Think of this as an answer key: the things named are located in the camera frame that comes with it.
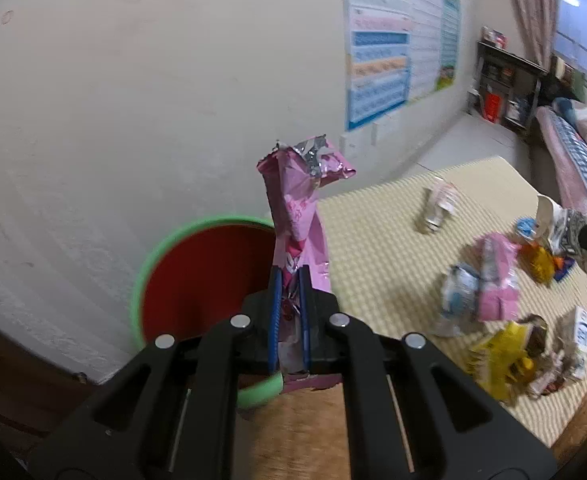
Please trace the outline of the long pink snack wrapper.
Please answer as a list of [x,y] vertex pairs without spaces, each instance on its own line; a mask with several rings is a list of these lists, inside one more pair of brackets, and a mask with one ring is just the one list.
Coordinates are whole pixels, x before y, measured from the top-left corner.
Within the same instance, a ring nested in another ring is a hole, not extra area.
[[282,390],[328,389],[339,382],[311,373],[311,291],[330,292],[329,252],[318,191],[356,174],[325,136],[277,143],[256,165],[274,223],[275,290],[269,299],[267,363]]

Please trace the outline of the red small bin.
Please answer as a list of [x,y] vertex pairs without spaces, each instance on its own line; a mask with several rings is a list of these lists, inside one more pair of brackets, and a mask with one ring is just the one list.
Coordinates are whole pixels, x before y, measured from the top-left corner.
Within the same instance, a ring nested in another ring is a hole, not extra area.
[[492,124],[499,120],[501,111],[502,97],[498,93],[487,91],[484,96],[483,116]]

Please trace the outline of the white wall outlet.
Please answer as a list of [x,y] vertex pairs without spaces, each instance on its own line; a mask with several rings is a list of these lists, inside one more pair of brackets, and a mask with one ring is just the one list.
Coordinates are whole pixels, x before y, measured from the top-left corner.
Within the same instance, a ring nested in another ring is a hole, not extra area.
[[348,159],[353,160],[361,149],[361,138],[357,130],[347,131],[340,136],[340,152]]

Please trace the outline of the double white wall socket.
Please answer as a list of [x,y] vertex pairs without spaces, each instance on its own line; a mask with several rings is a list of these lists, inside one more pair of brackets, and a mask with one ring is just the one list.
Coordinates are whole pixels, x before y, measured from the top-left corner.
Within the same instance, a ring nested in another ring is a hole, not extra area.
[[378,117],[371,127],[371,145],[377,146],[389,133],[391,117],[383,115]]

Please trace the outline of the plaid blue bed quilt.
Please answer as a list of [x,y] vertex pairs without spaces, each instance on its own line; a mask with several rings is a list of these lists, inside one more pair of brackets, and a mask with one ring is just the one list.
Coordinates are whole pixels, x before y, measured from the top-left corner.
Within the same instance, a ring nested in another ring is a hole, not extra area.
[[536,119],[554,163],[560,203],[587,214],[587,105],[557,98],[539,107]]

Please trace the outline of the tan fuzzy sleeve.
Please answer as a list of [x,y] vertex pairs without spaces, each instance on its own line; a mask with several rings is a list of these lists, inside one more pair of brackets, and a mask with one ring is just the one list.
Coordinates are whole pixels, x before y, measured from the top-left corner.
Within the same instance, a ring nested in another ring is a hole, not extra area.
[[297,390],[238,413],[231,477],[350,478],[342,387]]

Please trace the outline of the brown chocolate wrapper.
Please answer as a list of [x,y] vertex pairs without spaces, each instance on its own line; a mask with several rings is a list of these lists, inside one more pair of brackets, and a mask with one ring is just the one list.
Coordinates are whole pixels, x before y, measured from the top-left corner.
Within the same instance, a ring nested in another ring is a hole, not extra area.
[[546,350],[548,324],[537,314],[530,314],[518,321],[519,324],[527,329],[527,341],[525,342],[525,351],[531,359],[537,359],[543,356]]

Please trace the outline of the yellow snack wrapper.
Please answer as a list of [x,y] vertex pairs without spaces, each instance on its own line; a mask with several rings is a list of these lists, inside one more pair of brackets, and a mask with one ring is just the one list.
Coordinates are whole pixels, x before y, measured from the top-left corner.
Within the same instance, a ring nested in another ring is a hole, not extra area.
[[495,401],[514,405],[533,379],[537,364],[528,350],[532,333],[531,323],[509,322],[468,349],[466,372]]

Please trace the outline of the checkered yellow tablecloth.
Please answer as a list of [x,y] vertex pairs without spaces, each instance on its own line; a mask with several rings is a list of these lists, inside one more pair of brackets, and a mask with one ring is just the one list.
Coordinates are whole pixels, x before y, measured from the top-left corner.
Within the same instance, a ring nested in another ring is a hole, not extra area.
[[[457,188],[455,214],[438,232],[423,233],[418,222],[438,176]],[[324,198],[318,212],[327,238],[331,287],[341,310],[392,338],[431,333],[450,266],[479,266],[475,241],[487,233],[512,233],[518,219],[534,217],[536,203],[536,189],[502,157]],[[559,320],[575,307],[587,310],[587,275],[580,268],[549,287],[536,284],[519,264],[516,273],[518,318],[534,313],[548,322],[547,344],[553,343]],[[451,339],[428,337],[464,367],[467,348],[482,335],[480,330]],[[507,410],[551,448],[586,393],[587,373],[540,399],[524,394]]]

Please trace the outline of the white blue milk carton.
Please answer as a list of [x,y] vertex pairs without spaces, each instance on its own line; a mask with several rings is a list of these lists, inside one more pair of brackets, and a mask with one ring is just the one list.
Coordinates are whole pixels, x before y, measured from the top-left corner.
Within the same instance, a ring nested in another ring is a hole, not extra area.
[[563,374],[577,382],[586,376],[587,310],[576,306],[560,320],[558,333],[563,350]]

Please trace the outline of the large pink snack bag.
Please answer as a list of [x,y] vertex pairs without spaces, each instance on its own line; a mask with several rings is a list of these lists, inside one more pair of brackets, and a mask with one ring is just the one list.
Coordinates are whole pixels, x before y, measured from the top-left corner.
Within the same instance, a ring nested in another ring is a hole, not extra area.
[[494,232],[482,236],[476,248],[481,259],[478,320],[514,321],[519,315],[518,246]]

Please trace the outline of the blue white small wrapper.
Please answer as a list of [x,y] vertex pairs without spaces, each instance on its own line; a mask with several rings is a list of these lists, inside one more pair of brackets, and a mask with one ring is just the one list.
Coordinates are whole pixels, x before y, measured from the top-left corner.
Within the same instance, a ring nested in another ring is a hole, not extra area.
[[479,273],[466,263],[451,266],[441,287],[441,306],[431,333],[454,338],[479,330],[477,319]]

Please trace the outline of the white red wrapper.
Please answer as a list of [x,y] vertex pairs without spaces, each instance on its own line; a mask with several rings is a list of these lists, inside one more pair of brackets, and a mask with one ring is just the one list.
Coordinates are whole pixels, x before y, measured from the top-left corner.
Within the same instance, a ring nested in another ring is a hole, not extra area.
[[426,199],[418,220],[419,231],[438,232],[444,221],[455,214],[458,200],[458,188],[452,182],[436,177],[435,182],[426,190]]

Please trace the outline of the silver wrapper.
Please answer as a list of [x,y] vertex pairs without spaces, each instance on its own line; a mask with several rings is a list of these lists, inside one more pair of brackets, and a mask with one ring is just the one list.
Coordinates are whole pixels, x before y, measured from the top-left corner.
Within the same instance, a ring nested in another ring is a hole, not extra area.
[[553,256],[582,259],[579,234],[585,226],[587,214],[563,208],[546,195],[537,196],[534,240]]

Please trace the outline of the orange snack bag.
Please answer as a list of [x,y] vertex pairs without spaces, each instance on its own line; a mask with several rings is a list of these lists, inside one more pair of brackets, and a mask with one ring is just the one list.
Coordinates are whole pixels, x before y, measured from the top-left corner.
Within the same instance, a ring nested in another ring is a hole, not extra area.
[[552,282],[560,282],[573,268],[573,259],[553,256],[548,249],[534,240],[533,218],[518,219],[515,232],[520,246],[519,258],[536,283],[549,286]]

